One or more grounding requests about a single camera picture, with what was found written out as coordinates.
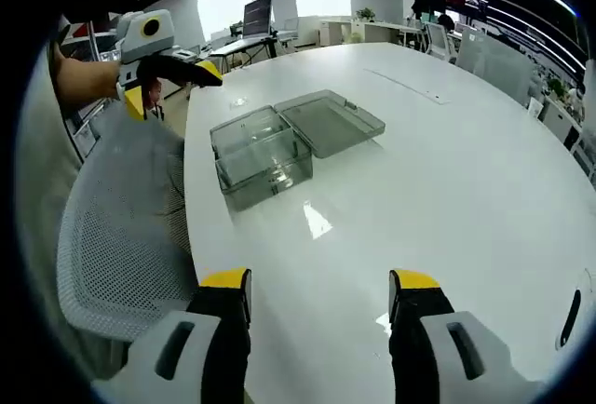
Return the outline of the person's left hand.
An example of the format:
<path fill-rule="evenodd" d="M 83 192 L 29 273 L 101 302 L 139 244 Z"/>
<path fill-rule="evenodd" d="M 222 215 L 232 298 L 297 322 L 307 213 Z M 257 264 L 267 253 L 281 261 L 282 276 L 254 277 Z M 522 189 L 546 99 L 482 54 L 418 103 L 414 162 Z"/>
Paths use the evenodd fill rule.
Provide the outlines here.
<path fill-rule="evenodd" d="M 83 102 L 119 98 L 119 61 L 84 62 L 80 73 L 83 75 Z"/>

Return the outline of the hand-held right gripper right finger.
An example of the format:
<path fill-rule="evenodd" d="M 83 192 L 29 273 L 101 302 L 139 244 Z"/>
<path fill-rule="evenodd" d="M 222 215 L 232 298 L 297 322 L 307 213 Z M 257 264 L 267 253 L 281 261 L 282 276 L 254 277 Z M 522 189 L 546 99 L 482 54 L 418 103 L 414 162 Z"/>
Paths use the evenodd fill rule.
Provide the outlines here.
<path fill-rule="evenodd" d="M 388 317 L 397 403 L 532 403 L 545 388 L 515 370 L 507 344 L 456 312 L 431 276 L 391 270 Z"/>

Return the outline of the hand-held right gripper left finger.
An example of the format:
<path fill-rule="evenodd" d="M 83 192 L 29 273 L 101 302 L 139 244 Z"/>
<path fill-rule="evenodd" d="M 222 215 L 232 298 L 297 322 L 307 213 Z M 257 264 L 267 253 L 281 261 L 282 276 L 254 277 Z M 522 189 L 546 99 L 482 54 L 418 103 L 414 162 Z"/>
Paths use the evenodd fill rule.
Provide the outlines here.
<path fill-rule="evenodd" d="M 242 403 L 250 324 L 251 269 L 206 276 L 187 308 L 139 336 L 94 392 L 101 403 Z"/>

